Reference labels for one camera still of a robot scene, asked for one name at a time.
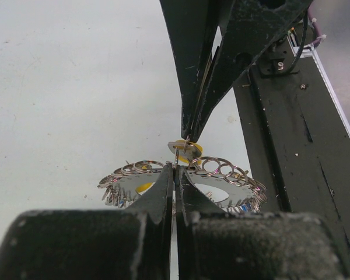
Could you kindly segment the round metal keyring organiser disc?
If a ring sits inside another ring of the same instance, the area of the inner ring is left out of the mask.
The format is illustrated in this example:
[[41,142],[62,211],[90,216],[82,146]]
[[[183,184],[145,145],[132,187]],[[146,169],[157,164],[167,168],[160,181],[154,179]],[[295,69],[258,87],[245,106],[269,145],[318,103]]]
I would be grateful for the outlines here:
[[[102,178],[97,187],[107,205],[126,208],[153,188],[164,170],[165,164],[154,160],[129,163]],[[194,187],[226,212],[257,213],[267,202],[265,185],[226,159],[201,156],[186,166],[171,163],[169,171],[176,188]]]

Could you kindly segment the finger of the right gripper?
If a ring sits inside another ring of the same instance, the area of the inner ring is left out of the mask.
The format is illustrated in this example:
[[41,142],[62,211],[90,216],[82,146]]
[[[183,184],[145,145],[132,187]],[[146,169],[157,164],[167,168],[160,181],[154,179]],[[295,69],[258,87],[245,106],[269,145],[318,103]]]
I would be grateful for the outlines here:
[[310,1],[233,1],[222,41],[196,106],[191,140],[200,138],[233,83],[308,8]]
[[215,81],[221,48],[212,53],[216,31],[227,26],[234,1],[161,1],[181,94],[181,137],[199,139],[215,106],[232,87],[207,93]]

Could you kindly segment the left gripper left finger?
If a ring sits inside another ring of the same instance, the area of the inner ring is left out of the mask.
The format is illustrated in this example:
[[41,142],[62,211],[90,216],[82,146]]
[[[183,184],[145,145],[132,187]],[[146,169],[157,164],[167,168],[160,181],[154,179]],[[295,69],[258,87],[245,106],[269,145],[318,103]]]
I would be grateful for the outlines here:
[[169,279],[173,168],[124,210],[26,211],[0,246],[0,279]]

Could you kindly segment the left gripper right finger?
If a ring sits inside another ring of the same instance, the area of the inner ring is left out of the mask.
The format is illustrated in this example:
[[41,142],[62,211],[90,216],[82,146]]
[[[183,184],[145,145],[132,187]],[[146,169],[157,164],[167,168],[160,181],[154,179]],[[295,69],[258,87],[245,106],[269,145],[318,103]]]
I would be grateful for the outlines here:
[[324,221],[310,213],[232,214],[176,188],[180,279],[350,279]]

